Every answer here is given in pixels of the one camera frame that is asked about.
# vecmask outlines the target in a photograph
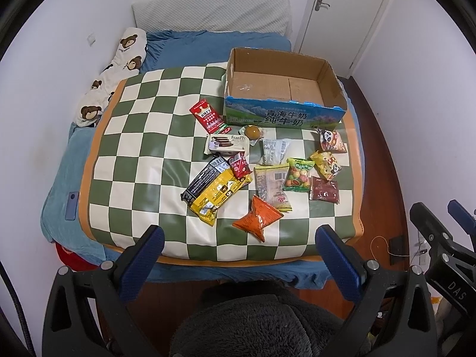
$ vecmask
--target blue bed sheet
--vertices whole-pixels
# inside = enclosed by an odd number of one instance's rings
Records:
[[[149,32],[147,54],[140,72],[225,62],[234,47],[290,51],[291,43],[277,33],[170,30]]]
[[[228,59],[233,47],[248,46],[290,50],[289,41],[278,34],[258,33],[207,33],[206,31],[173,32],[160,31],[148,34],[148,51],[141,72],[183,65],[203,65],[223,62]],[[181,46],[175,46],[175,40]],[[348,110],[356,123],[355,110],[350,102]],[[41,214],[41,229],[49,241],[56,241],[75,252],[86,261],[100,264],[104,260],[115,260],[118,253],[89,239],[81,229],[78,218],[64,219],[68,193],[78,191],[84,165],[89,155],[95,130],[79,128],[73,124],[68,146],[61,160],[58,174],[44,203]],[[361,149],[362,167],[364,156]],[[187,280],[248,281],[257,279],[282,280],[288,286],[320,289],[330,277],[324,262],[297,260],[294,262],[255,267],[204,267],[176,266],[157,263],[148,280],[152,282],[179,282]]]

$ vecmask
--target phone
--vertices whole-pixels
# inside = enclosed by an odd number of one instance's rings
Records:
[[[78,206],[79,192],[70,192],[68,201],[66,202],[65,220],[76,219],[76,207]]]

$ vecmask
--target door handle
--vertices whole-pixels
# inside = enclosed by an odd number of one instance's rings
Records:
[[[316,7],[314,8],[315,11],[318,11],[321,7],[325,8],[325,9],[329,9],[330,8],[330,4],[328,3],[323,3],[322,0],[317,0],[316,2]]]

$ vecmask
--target checkered mat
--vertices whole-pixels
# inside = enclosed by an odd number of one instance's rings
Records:
[[[189,109],[204,97],[222,114],[225,68],[226,63],[168,68],[120,83],[97,127],[82,179],[79,220],[91,239],[121,250],[137,242],[150,224],[158,224],[165,232],[161,259],[167,263],[242,261],[236,265],[243,266],[315,259],[314,234],[322,224],[332,226],[341,238],[362,235],[361,167],[350,115],[351,125],[344,118],[338,127],[349,150],[336,154],[342,165],[336,177],[340,203],[309,201],[308,193],[287,192],[293,211],[265,228],[265,243],[232,226],[248,212],[255,181],[218,210],[213,227],[180,201],[211,159],[203,154],[206,131]],[[232,133],[238,129],[234,126]],[[309,130],[265,129],[265,137],[292,139],[285,159],[309,157],[319,147],[318,134]],[[261,156],[261,143],[250,148],[252,169]]]

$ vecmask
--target wire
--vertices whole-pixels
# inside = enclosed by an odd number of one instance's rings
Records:
[[[389,253],[389,255],[400,256],[400,257],[410,257],[410,255],[397,255],[397,254],[392,254],[392,253],[389,251],[389,242],[387,242],[387,240],[386,240],[383,236],[375,236],[375,237],[372,239],[372,241],[370,242],[370,253],[372,254],[372,256],[373,256],[373,258],[374,258],[375,260],[377,260],[377,258],[375,257],[374,252],[372,251],[372,244],[374,243],[374,240],[377,239],[378,237],[381,237],[382,239],[385,240],[385,244],[387,245],[387,252]],[[415,255],[413,255],[413,257],[411,258],[409,264],[411,264],[411,263],[413,262],[413,259],[415,259],[415,256],[417,256],[417,254],[420,252],[420,248],[421,248],[421,243],[420,243],[420,245],[418,246],[418,249],[416,250]]]
[[[20,320],[21,330],[23,332],[23,336],[25,337],[25,344],[27,346],[27,349],[33,357],[36,357],[35,349],[33,347],[32,337],[30,336],[30,333],[28,330],[27,320],[25,318],[25,313],[23,313],[20,299],[18,299],[17,292],[13,288],[13,284],[11,283],[11,280],[8,277],[8,274],[5,268],[3,267],[3,264],[1,261],[0,261],[0,276],[2,277],[3,282],[5,283],[5,286],[7,287],[7,290],[10,293],[11,300],[13,301],[13,304],[15,305],[18,319]]]

